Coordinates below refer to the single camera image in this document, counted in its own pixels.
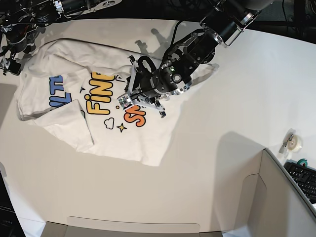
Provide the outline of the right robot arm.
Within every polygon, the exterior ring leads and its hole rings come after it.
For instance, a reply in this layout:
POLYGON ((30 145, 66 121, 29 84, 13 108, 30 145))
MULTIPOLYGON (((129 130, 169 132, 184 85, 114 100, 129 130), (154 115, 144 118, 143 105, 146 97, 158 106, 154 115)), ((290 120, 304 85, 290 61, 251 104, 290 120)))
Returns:
POLYGON ((29 54, 36 49, 35 40, 52 24, 109 8, 120 0, 2 0, 0 2, 0 69, 6 75, 18 76, 22 65, 15 60, 18 53, 29 54))

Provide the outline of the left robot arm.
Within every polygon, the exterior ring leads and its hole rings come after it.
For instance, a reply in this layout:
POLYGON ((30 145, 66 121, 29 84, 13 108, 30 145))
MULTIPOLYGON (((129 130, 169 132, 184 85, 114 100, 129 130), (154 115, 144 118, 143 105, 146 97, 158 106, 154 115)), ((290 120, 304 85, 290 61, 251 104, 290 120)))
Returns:
POLYGON ((182 39, 172 40, 160 64, 148 56, 135 59, 125 93, 118 97, 124 111, 135 105, 153 108, 165 117, 161 99, 180 95, 193 85, 192 73, 201 64, 209 63, 218 45, 228 46, 227 40, 236 39, 272 1, 220 0, 200 21, 200 28, 182 39))

